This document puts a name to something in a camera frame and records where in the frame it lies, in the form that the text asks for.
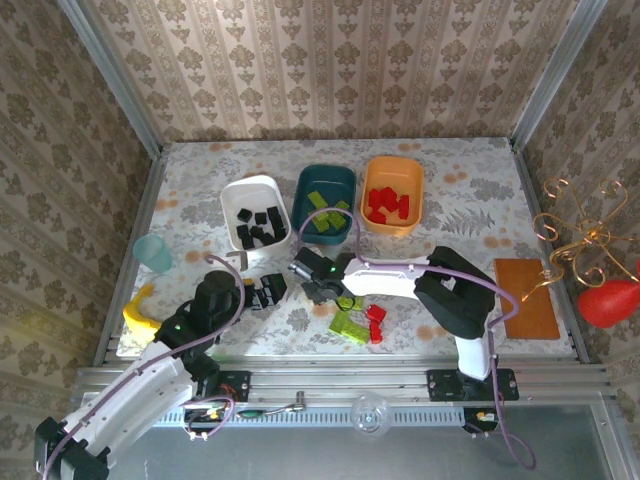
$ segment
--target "gold decorative wire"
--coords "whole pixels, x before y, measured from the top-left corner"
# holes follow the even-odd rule
[[[565,194],[566,190],[571,192],[571,195],[578,206],[580,220],[576,222],[575,225],[571,225],[551,213],[540,213],[533,218],[533,230],[542,241],[553,242],[557,240],[559,238],[558,230],[545,221],[546,219],[551,219],[555,224],[562,225],[574,232],[578,232],[582,238],[577,242],[556,248],[551,255],[549,255],[549,263],[551,264],[552,269],[540,272],[540,275],[544,280],[533,287],[529,293],[522,296],[523,302],[527,300],[527,298],[529,298],[538,288],[551,285],[564,277],[566,272],[565,264],[569,264],[571,266],[571,270],[573,271],[576,279],[583,285],[593,288],[604,285],[606,275],[601,268],[591,267],[584,272],[580,272],[578,269],[578,259],[590,246],[600,248],[626,276],[634,282],[640,283],[640,279],[635,277],[618,260],[616,260],[607,248],[608,245],[614,241],[633,242],[640,240],[640,238],[617,237],[611,233],[611,230],[609,230],[607,226],[607,223],[615,217],[622,207],[624,207],[629,201],[629,192],[627,189],[619,181],[610,178],[605,178],[600,182],[600,193],[602,193],[605,198],[619,199],[618,204],[611,210],[611,212],[609,212],[604,220],[595,220],[587,217],[582,209],[582,204],[578,199],[578,195],[573,188],[573,185],[564,178],[549,178],[544,182],[544,193],[550,198],[560,199]],[[542,230],[538,230],[538,225],[542,226]]]

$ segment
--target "white bowl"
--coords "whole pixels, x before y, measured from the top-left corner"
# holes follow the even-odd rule
[[[273,178],[267,175],[256,175],[232,182],[220,192],[220,203],[222,204],[222,213],[224,214],[224,221],[227,224],[227,230],[229,232],[229,240],[231,240],[231,246],[234,250],[244,250],[236,227],[239,225],[247,225],[251,228],[252,225],[255,225],[255,215],[257,212],[266,212],[267,208],[275,206],[278,207],[280,216],[282,217],[282,222],[287,232],[286,236],[283,240],[271,245],[247,250],[247,257],[249,259],[261,258],[277,254],[287,249],[289,238],[291,237],[291,222],[289,221],[289,215],[282,201],[278,184]],[[243,208],[251,210],[253,213],[248,224],[238,220],[238,213]],[[273,227],[269,221],[267,221],[266,225],[258,226],[262,227],[265,232],[274,235]]]

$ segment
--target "aluminum frame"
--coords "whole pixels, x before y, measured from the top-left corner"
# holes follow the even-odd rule
[[[154,206],[156,204],[160,186],[164,179],[164,171],[167,166],[170,149],[166,149],[159,160],[151,164],[149,177],[142,193],[136,220],[131,229],[131,236],[127,245],[127,251],[122,260],[120,273],[114,289],[113,298],[109,304],[107,317],[102,329],[102,335],[98,343],[96,355],[93,359],[93,366],[99,367],[105,363],[105,358],[109,346],[113,344],[113,338],[120,338],[120,330],[124,324],[122,309],[131,299],[131,292],[135,283],[136,274],[138,272],[138,261],[133,256],[133,244],[141,236],[149,231],[151,217],[153,216]]]
[[[296,398],[301,390],[310,412],[318,407],[321,411],[343,411],[364,392],[385,396],[393,408],[411,407],[424,412],[433,407],[491,405],[490,402],[441,403],[429,400],[426,371],[455,366],[455,359],[362,362],[356,358],[318,361],[240,357],[223,362],[225,370],[252,371],[249,401],[242,407],[281,407]],[[508,408],[590,406],[612,478],[638,478],[637,460],[615,404],[615,389],[608,381],[604,366],[584,365],[569,359],[534,362],[513,358],[506,359],[501,366],[516,372],[520,391],[520,400],[507,402]],[[77,408],[83,399],[93,398],[123,371],[123,367],[116,366],[80,369],[72,406]]]
[[[135,88],[127,78],[126,69],[111,52],[109,45],[96,26],[85,2],[78,0],[59,0],[60,7],[67,14],[73,28],[87,48],[89,55],[102,73],[107,85],[122,107],[125,115],[136,131],[138,139],[144,145],[152,160],[157,160],[162,151],[161,136],[149,120],[144,104],[135,93]]]
[[[536,197],[535,191],[533,189],[533,184],[531,183],[531,177],[529,176],[529,172],[524,161],[524,154],[520,151],[515,150],[513,150],[513,154],[515,156],[516,168],[518,169],[518,174],[520,175],[522,190],[524,191],[524,196],[527,199],[527,203],[529,204],[529,211],[531,213],[531,218],[533,219],[536,215],[542,212],[542,209],[540,208],[538,198]],[[548,232],[545,230],[544,235],[546,238],[549,238],[547,233]],[[542,251],[544,252],[545,256],[549,258],[549,255],[551,255],[551,253],[553,252],[553,246],[551,245],[551,242],[540,243]],[[576,310],[571,303],[569,292],[567,291],[567,287],[565,286],[564,281],[556,282],[555,284],[553,284],[552,288],[554,289],[558,297],[558,303],[560,304],[559,306],[563,314],[562,318],[564,319],[564,324],[567,332],[573,340],[573,347],[576,350],[578,359],[582,363],[590,363],[591,359],[589,358],[589,352],[587,351],[587,346],[584,343],[582,333],[580,332],[580,327],[578,326],[578,317],[576,316]]]
[[[533,135],[606,5],[607,0],[581,0],[578,3],[511,135],[518,150],[522,150]]]

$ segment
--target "cable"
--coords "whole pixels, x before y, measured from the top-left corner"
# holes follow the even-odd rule
[[[49,477],[49,472],[51,471],[51,468],[53,467],[53,464],[55,463],[56,459],[58,458],[58,455],[60,455],[60,452],[62,451],[62,449],[65,447],[65,445],[67,443],[69,443],[69,440],[71,440],[71,438],[73,438],[73,436],[78,433],[78,431],[80,430],[80,428],[82,428],[82,426],[86,425],[89,423],[89,420],[91,420],[91,418],[96,414],[96,412],[102,408],[109,400],[111,400],[111,398],[113,398],[113,396],[118,393],[126,384],[128,384],[131,380],[133,380],[135,377],[142,375],[144,373],[145,370],[147,370],[149,367],[151,367],[152,365],[155,365],[156,363],[158,363],[159,361],[175,355],[177,353],[183,352],[185,350],[188,350],[190,348],[193,348],[197,345],[200,345],[202,343],[208,342],[210,340],[215,340],[216,337],[218,337],[219,335],[221,335],[227,328],[229,328],[231,325],[233,325],[233,323],[235,323],[235,321],[240,317],[240,314],[242,313],[242,310],[244,309],[244,300],[245,300],[245,291],[244,291],[244,284],[242,282],[242,278],[240,277],[240,274],[238,273],[238,271],[228,262],[226,262],[225,260],[223,260],[222,258],[216,256],[216,255],[207,255],[205,258],[205,261],[212,265],[214,261],[219,262],[220,264],[222,264],[224,267],[226,267],[229,270],[229,273],[231,273],[231,275],[233,275],[235,281],[236,281],[236,286],[238,287],[238,290],[240,290],[240,303],[238,304],[238,309],[236,310],[236,312],[233,314],[233,317],[231,317],[231,319],[225,323],[222,327],[220,327],[218,330],[216,330],[213,333],[210,333],[209,335],[206,335],[204,337],[198,338],[197,340],[194,340],[192,342],[186,343],[180,347],[174,348],[173,350],[163,353],[162,355],[158,355],[155,358],[152,358],[151,360],[147,361],[146,363],[144,363],[141,367],[139,367],[138,369],[136,369],[135,371],[131,372],[129,375],[127,375],[125,378],[123,378],[120,383],[118,383],[116,386],[114,386],[111,390],[109,390],[108,393],[105,394],[104,397],[102,397],[100,399],[100,401],[98,401],[92,408],[91,410],[89,410],[89,412],[87,412],[87,414],[82,417],[80,419],[80,421],[75,425],[75,427],[73,427],[69,433],[67,433],[62,440],[60,440],[60,443],[58,443],[58,445],[56,445],[56,447],[53,449],[53,451],[51,452],[51,456],[49,457],[49,459],[47,460],[47,463],[45,464],[44,467],[44,472],[42,474],[42,480],[48,480]]]
[[[190,400],[188,402],[183,403],[182,405],[180,405],[181,407],[187,406],[187,405],[197,405],[200,403],[207,403],[207,402],[215,402],[215,401],[220,401],[220,400],[225,400],[226,402],[228,402],[229,405],[229,413],[227,413],[224,418],[220,421],[220,423],[218,425],[216,425],[213,429],[209,430],[209,432],[207,432],[207,438],[211,438],[213,437],[216,433],[218,433],[218,430],[220,430],[225,423],[227,423],[231,417],[233,417],[233,412],[236,408],[236,402],[233,399],[232,396],[230,395],[216,395],[213,397],[207,397],[207,398],[203,398],[202,400]],[[189,434],[191,434],[192,430],[191,427],[193,426],[193,422],[195,422],[196,420],[198,420],[199,418],[202,418],[206,416],[206,413],[203,415],[198,415],[196,417],[193,417],[191,420],[189,420],[189,423],[187,424],[187,427],[185,428],[185,431]]]
[[[511,309],[511,311],[509,313],[503,314],[501,316],[499,316],[498,318],[495,318],[494,320],[491,320],[487,323],[487,339],[488,339],[488,343],[489,343],[489,355],[490,355],[490,361],[489,361],[489,365],[490,365],[490,370],[491,370],[491,378],[492,378],[492,383],[493,383],[493,398],[494,398],[494,403],[496,405],[496,412],[498,414],[498,422],[500,424],[500,430],[502,432],[502,437],[504,438],[504,442],[507,445],[507,448],[509,449],[509,453],[511,453],[511,456],[525,469],[527,470],[535,470],[536,466],[537,466],[537,459],[536,459],[536,455],[533,451],[533,449],[531,448],[530,445],[528,445],[524,440],[522,440],[521,438],[517,437],[516,435],[509,433],[509,431],[506,428],[506,425],[504,423],[504,412],[502,410],[502,405],[500,404],[500,398],[499,398],[499,387],[498,387],[498,366],[496,363],[496,358],[497,355],[495,353],[495,348],[494,348],[494,341],[493,341],[493,327],[495,325],[497,325],[498,323],[501,322],[506,322],[507,320],[509,320],[510,318],[515,317],[518,312],[520,311],[520,304],[518,303],[518,301],[513,297],[513,295],[511,295],[509,292],[507,292],[506,290],[498,287],[497,285],[495,285],[494,283],[488,282],[482,278],[478,278],[475,277],[473,275],[470,275],[468,273],[464,273],[464,272],[458,272],[456,270],[451,270],[448,268],[442,268],[442,267],[432,267],[429,265],[422,265],[422,264],[414,264],[414,265],[409,265],[406,263],[376,263],[376,262],[372,262],[371,260],[365,260],[362,255],[360,254],[360,222],[358,222],[358,219],[355,217],[355,215],[353,213],[351,213],[349,210],[345,210],[342,208],[335,208],[335,207],[327,207],[327,208],[322,208],[320,210],[316,210],[315,212],[313,212],[311,215],[309,215],[304,222],[302,222],[302,225],[300,226],[300,229],[298,230],[298,237],[297,237],[297,242],[296,242],[296,250],[300,249],[301,243],[302,243],[302,232],[304,232],[304,229],[306,228],[306,226],[309,224],[309,222],[311,221],[311,219],[313,217],[315,217],[316,215],[320,214],[320,213],[324,213],[324,212],[339,212],[345,215],[348,215],[352,220],[353,220],[353,224],[356,227],[356,247],[355,247],[355,255],[356,258],[361,261],[367,268],[370,267],[375,267],[378,270],[388,270],[388,271],[394,271],[394,270],[398,270],[400,269],[413,269],[415,271],[418,272],[434,272],[434,273],[439,273],[442,275],[448,275],[448,276],[452,276],[452,277],[456,277],[456,278],[461,278],[463,280],[467,280],[473,283],[476,283],[480,286],[483,286],[485,288],[488,288],[489,290],[491,290],[494,293],[497,293],[498,295],[500,295],[501,297],[505,298],[512,306],[513,308]],[[527,452],[529,453],[529,455],[531,456],[531,463],[527,464],[525,463],[515,452],[514,448],[513,448],[513,444],[511,443],[511,439],[517,441],[520,445],[522,445]]]

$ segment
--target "teal container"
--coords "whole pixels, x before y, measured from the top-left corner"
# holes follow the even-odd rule
[[[298,186],[293,200],[291,225],[298,232],[302,223],[315,210],[309,200],[311,192],[318,192],[333,207],[340,200],[349,204],[349,211],[353,213],[356,198],[356,174],[347,167],[338,165],[309,165],[300,173]],[[316,226],[309,222],[302,234],[302,241],[316,245],[338,245],[345,241],[351,229],[351,218],[340,230],[329,227],[325,232],[318,232]]]
[[[140,237],[133,244],[133,256],[156,273],[164,273],[171,268],[171,252],[159,235]]]

